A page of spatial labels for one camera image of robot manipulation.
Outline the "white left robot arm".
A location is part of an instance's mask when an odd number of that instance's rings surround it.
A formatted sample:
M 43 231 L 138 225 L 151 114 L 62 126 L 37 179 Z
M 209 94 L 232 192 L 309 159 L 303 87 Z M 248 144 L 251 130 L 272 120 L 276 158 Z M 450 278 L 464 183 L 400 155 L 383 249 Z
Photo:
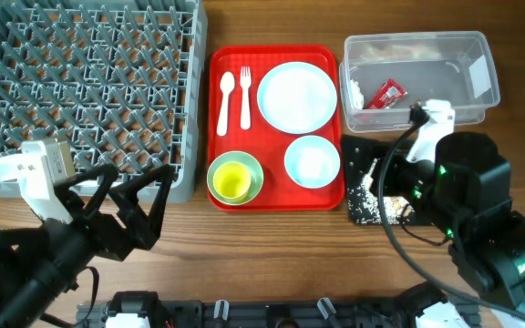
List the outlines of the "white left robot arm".
M 115 186 L 118 170 L 103 165 L 55 186 L 60 207 L 73 220 L 45 220 L 37 228 L 0 230 L 0 327 L 37 320 L 67 322 L 47 313 L 62 292 L 77 288 L 90 261 L 124 261 L 160 238 L 175 170 L 164 165 Z

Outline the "white plastic fork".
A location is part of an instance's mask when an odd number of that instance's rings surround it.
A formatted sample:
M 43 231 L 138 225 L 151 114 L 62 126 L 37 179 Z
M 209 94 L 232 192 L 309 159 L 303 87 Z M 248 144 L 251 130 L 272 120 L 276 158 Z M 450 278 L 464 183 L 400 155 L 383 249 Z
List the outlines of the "white plastic fork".
M 251 127 L 249 89 L 252 84 L 252 75 L 249 67 L 241 67 L 240 85 L 242 88 L 241 128 L 247 130 Z

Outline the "small light blue bowl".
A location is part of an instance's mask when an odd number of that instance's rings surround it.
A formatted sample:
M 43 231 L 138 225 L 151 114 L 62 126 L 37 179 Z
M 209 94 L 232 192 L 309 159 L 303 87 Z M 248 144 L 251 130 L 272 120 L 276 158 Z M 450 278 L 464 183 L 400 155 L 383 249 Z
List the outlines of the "small light blue bowl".
M 335 145 L 316 135 L 303 136 L 293 141 L 285 151 L 283 164 L 288 177 L 295 184 L 312 190 L 331 184 L 341 168 Z

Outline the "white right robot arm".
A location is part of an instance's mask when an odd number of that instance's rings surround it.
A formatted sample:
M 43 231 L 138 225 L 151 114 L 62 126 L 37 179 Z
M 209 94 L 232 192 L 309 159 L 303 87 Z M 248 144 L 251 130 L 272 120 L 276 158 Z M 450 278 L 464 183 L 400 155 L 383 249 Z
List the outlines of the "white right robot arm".
M 388 223 L 398 254 L 439 289 L 525 323 L 525 216 L 512 208 L 510 163 L 493 140 L 455 132 L 433 148 L 432 164 L 411 164 L 397 150 L 402 135 L 382 158 L 375 195 L 403 196 L 415 213 L 449 238 L 448 253 L 459 276 L 475 291 L 457 290 L 420 267 L 402 248 Z

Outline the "yellow plastic cup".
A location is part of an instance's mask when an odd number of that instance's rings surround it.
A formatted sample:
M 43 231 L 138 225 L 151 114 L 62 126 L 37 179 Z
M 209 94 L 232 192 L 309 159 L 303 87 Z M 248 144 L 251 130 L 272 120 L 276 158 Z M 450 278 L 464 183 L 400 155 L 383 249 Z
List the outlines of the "yellow plastic cup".
M 240 162 L 225 162 L 214 171 L 214 189 L 226 202 L 236 203 L 242 201 L 246 197 L 251 184 L 251 173 Z

